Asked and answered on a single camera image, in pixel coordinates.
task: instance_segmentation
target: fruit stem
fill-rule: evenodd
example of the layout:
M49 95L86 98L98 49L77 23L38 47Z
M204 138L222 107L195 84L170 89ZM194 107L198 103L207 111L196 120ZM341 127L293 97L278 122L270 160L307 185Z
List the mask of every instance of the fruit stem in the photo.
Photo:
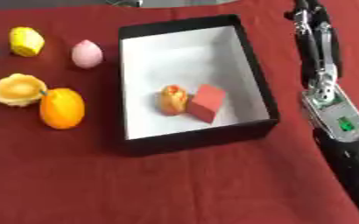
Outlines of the fruit stem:
M39 92L44 95L44 96L47 96L47 92L43 91L43 90L39 90Z

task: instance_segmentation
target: table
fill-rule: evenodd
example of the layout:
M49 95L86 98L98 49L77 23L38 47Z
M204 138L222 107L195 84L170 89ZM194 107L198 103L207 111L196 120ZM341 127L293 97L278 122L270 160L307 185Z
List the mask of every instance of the table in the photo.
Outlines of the table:
M359 0L323 1L342 44L342 86L359 108ZM38 106L0 105L0 224L317 223L359 224L359 212L315 146L297 101L301 90L289 0L131 9L111 6L0 10L0 48L11 27L46 37L34 59L0 58L0 78L33 74L50 88L79 91L87 116L77 129L48 129ZM276 96L281 123L265 139L150 157L121 151L116 102L117 30L180 18L235 13ZM72 66L70 47L90 39L106 61Z

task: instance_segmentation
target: small round fruit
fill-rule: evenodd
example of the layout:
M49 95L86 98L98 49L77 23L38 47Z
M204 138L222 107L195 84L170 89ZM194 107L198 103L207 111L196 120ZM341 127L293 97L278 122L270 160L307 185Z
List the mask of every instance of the small round fruit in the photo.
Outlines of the small round fruit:
M175 116L185 111L187 105L187 91L177 86L165 87L160 93L159 107L164 114Z
M40 117L48 126L57 130L75 127L84 117L84 101L69 88L55 88L43 93L40 101Z
M96 67L103 61L103 52L98 45L83 40L72 49L72 61L81 68Z

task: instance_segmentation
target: dark background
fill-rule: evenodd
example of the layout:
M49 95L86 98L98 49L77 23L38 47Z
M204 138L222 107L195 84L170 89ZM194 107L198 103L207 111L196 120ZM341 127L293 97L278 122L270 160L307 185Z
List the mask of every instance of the dark background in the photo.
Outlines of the dark background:
M64 7L109 4L137 0L0 0L1 9L24 9L42 7ZM232 2L235 0L144 0L143 7L176 7L184 5L205 5Z
M0 9L105 4L105 0L0 0Z

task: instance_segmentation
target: orange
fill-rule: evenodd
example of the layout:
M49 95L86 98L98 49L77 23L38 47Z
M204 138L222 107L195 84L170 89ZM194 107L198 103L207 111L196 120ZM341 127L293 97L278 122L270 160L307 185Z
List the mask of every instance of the orange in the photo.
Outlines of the orange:
M71 129L84 117L85 107L81 96L69 88L55 88L43 92L40 101L40 118L57 130Z

